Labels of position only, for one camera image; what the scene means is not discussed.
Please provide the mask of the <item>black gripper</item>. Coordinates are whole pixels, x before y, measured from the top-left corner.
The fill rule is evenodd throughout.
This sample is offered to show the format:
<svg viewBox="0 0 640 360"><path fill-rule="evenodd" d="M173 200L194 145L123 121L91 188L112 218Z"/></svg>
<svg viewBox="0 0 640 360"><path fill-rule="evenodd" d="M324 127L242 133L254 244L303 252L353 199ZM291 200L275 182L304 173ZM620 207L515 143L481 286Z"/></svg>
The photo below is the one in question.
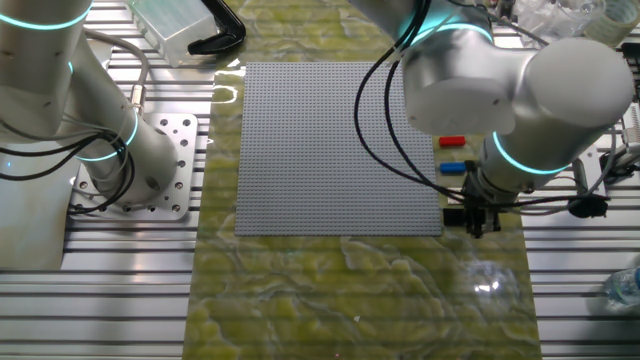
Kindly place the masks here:
<svg viewBox="0 0 640 360"><path fill-rule="evenodd" d="M484 232L499 232L501 223L499 219L500 207L495 198L484 189L479 181L477 162L466 160L464 162L466 176L462 187L464 195L463 206L466 210L466 231L474 238L483 237L483 210L485 209Z"/></svg>

